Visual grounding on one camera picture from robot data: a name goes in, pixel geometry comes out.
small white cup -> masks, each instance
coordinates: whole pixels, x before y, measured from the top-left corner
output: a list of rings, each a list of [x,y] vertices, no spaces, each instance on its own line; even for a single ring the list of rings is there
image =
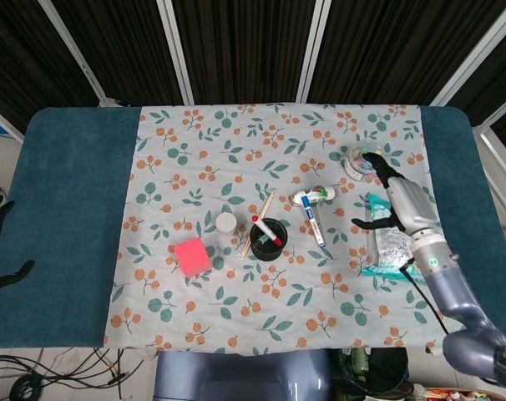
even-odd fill
[[[216,229],[221,234],[232,234],[236,229],[236,217],[231,213],[221,213],[218,217],[216,217]]]

toothpaste tube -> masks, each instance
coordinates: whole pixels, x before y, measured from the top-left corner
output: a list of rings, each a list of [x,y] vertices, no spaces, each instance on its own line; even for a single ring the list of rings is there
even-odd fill
[[[317,202],[330,201],[336,196],[334,186],[315,186],[311,190],[300,190],[290,197],[290,202],[294,206],[301,206],[301,198],[306,196],[310,203],[314,204]]]

pen holder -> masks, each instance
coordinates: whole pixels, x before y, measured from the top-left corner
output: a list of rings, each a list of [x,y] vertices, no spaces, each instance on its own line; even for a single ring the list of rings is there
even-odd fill
[[[251,251],[253,252],[253,255],[255,255],[257,259],[260,259],[261,261],[274,261],[283,252],[283,248],[288,241],[288,233],[286,232],[285,226],[283,226],[283,224],[278,220],[265,217],[262,219],[262,221],[264,221],[264,223],[270,227],[270,230],[272,230],[277,235],[277,237],[282,241],[283,245],[277,246],[273,243],[273,241],[268,240],[256,249],[251,248]],[[264,232],[262,232],[259,227],[251,227],[251,244],[254,244],[255,241],[262,236],[264,236]]]

pink sponge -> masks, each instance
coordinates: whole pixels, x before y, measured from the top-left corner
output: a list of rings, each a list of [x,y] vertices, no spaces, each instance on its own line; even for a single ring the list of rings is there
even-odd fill
[[[187,277],[195,276],[212,268],[205,244],[200,238],[175,246],[179,267]]]

wooden stick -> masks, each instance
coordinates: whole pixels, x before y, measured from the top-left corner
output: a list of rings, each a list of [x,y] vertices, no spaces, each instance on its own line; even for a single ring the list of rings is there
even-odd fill
[[[276,192],[275,188],[272,188],[270,195],[268,196],[268,199],[266,199],[266,202],[262,206],[261,213],[259,213],[259,217],[261,218],[261,220],[264,219],[264,217],[266,216],[266,213],[268,212],[268,208],[271,205],[271,201],[273,201],[273,195],[275,194],[275,192]],[[245,241],[244,247],[240,251],[240,255],[239,255],[240,259],[245,258],[245,255],[250,250],[250,246],[251,246],[251,239],[248,236],[247,241]]]

